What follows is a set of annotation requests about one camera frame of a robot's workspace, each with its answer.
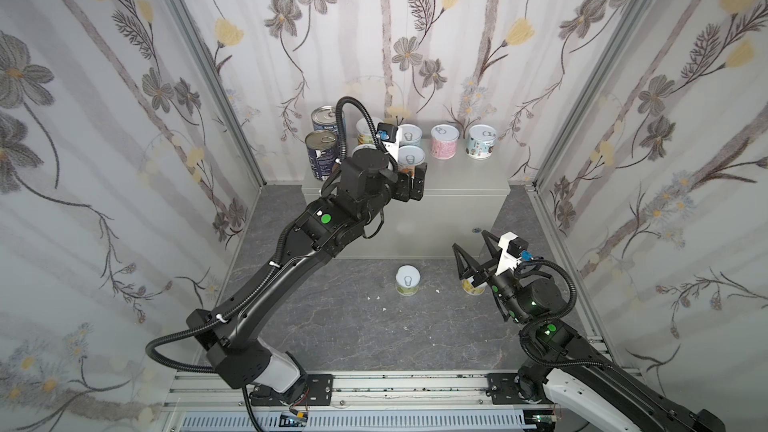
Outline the white lid light-blue can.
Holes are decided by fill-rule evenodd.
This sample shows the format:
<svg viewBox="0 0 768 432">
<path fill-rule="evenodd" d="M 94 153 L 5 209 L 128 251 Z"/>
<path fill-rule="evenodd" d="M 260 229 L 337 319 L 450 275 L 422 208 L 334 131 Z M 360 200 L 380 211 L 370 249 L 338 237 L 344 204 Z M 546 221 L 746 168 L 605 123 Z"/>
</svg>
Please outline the white lid light-blue can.
<svg viewBox="0 0 768 432">
<path fill-rule="evenodd" d="M 421 140 L 423 137 L 422 129 L 414 124 L 401 124 L 398 129 L 402 133 L 400 139 L 400 146 L 421 146 Z"/>
</svg>

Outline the blue labelled tall can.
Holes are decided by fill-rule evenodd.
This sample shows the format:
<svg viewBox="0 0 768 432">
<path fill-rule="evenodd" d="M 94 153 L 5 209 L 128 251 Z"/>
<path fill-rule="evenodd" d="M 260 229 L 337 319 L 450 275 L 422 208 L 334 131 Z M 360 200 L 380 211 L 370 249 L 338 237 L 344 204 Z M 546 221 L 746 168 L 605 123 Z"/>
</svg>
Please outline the blue labelled tall can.
<svg viewBox="0 0 768 432">
<path fill-rule="evenodd" d="M 326 130 L 334 134 L 338 133 L 338 123 L 333 106 L 326 105 L 314 109 L 310 114 L 310 119 L 315 131 Z"/>
</svg>

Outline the white lid pink-red can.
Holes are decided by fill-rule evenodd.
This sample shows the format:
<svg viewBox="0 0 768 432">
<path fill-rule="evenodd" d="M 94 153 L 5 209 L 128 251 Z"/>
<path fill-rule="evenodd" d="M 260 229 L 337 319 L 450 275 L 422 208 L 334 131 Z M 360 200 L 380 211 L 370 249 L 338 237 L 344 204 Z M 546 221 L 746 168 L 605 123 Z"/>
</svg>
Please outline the white lid pink-red can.
<svg viewBox="0 0 768 432">
<path fill-rule="evenodd" d="M 449 160 L 457 150 L 459 130 L 450 124 L 439 124 L 431 129 L 431 155 L 438 160 Z"/>
</svg>

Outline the white lid green can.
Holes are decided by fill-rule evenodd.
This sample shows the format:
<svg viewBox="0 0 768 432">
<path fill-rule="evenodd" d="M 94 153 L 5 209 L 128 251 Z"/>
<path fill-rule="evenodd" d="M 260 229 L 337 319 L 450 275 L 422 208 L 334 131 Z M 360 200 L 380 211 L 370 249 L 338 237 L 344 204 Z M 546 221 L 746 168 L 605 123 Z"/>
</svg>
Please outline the white lid green can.
<svg viewBox="0 0 768 432">
<path fill-rule="evenodd" d="M 413 296 L 418 292 L 421 274 L 413 265 L 403 265 L 398 268 L 395 276 L 396 290 L 402 296 Z"/>
</svg>

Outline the dark labelled tall can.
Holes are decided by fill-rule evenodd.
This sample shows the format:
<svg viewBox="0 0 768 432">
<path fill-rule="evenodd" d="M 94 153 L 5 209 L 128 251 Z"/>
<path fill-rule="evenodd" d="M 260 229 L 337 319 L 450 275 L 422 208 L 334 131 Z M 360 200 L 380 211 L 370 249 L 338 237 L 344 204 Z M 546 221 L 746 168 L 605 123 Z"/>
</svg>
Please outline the dark labelled tall can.
<svg viewBox="0 0 768 432">
<path fill-rule="evenodd" d="M 333 172 L 338 158 L 338 139 L 329 130 L 315 130 L 305 138 L 310 169 L 320 181 L 327 180 Z"/>
</svg>

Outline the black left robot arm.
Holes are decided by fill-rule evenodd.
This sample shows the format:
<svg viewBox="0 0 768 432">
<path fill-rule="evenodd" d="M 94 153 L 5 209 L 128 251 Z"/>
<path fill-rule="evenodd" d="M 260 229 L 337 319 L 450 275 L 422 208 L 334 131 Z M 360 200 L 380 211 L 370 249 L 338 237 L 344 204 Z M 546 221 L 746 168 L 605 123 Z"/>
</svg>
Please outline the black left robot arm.
<svg viewBox="0 0 768 432">
<path fill-rule="evenodd" d="M 200 327 L 195 338 L 214 374 L 233 389 L 252 383 L 276 392 L 301 378 L 298 364 L 269 347 L 259 333 L 282 303 L 315 271 L 365 234 L 365 228 L 393 200 L 424 196 L 427 164 L 404 172 L 389 154 L 362 149 L 344 159 L 323 184 L 318 199 L 281 232 L 275 253 L 237 292 L 211 311 L 187 320 Z"/>
</svg>

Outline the white lid pink can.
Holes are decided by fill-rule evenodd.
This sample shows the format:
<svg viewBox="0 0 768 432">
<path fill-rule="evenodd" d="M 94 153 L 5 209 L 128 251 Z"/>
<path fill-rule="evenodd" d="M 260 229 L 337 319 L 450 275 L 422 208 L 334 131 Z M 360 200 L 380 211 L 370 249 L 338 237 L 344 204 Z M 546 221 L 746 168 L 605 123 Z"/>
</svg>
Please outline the white lid pink can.
<svg viewBox="0 0 768 432">
<path fill-rule="evenodd" d="M 375 145 L 375 144 L 373 144 L 373 143 L 363 143 L 363 144 L 359 144 L 357 147 L 355 147 L 355 148 L 353 149 L 353 151 L 352 151 L 352 154 L 354 155 L 354 154 L 356 154 L 358 151 L 361 151 L 361 150 L 377 150 L 377 147 L 376 147 L 376 145 Z"/>
</svg>

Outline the white lid yellow-orange can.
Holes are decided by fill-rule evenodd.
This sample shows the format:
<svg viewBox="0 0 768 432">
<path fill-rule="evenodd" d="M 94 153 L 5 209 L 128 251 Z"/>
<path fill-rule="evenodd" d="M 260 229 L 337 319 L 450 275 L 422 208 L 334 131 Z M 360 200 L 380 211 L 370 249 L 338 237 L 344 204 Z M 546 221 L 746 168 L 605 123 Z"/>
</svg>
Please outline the white lid yellow-orange can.
<svg viewBox="0 0 768 432">
<path fill-rule="evenodd" d="M 359 145 L 374 143 L 374 135 L 377 132 L 378 125 L 381 123 L 381 119 L 372 117 L 371 123 L 373 124 L 372 127 L 369 126 L 365 118 L 359 119 L 356 123 L 357 142 Z"/>
</svg>

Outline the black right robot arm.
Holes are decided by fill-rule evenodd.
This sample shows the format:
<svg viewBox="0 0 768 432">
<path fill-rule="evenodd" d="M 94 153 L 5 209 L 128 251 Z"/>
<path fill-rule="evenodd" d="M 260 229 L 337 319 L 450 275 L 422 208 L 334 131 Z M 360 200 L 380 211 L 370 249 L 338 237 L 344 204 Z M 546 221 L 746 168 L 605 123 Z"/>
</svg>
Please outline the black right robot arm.
<svg viewBox="0 0 768 432">
<path fill-rule="evenodd" d="M 654 391 L 565 322 L 578 291 L 563 267 L 531 255 L 527 242 L 512 232 L 481 235 L 490 254 L 484 263 L 453 245 L 458 277 L 490 289 L 504 321 L 519 325 L 527 360 L 513 391 L 521 400 L 560 405 L 602 431 L 724 430 L 712 412 L 693 412 Z"/>
</svg>

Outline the white lid orange can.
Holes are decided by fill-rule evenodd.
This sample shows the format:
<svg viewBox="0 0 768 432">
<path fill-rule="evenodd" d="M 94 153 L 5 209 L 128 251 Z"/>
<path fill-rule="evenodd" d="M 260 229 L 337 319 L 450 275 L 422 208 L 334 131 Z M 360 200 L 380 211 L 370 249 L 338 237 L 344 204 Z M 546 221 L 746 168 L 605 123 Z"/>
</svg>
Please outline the white lid orange can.
<svg viewBox="0 0 768 432">
<path fill-rule="evenodd" d="M 426 160 L 425 151 L 415 145 L 405 145 L 398 149 L 398 168 L 400 172 L 414 176 L 415 170 L 419 165 L 423 165 Z"/>
</svg>

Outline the white lid teal can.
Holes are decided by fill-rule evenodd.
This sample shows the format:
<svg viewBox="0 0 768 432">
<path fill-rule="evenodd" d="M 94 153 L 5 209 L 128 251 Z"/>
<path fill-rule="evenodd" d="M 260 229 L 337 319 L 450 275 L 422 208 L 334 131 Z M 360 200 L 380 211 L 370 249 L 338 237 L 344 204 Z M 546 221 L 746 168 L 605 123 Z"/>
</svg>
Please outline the white lid teal can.
<svg viewBox="0 0 768 432">
<path fill-rule="evenodd" d="M 475 160 L 488 159 L 497 142 L 495 128 L 485 125 L 473 125 L 467 132 L 466 154 Z"/>
</svg>

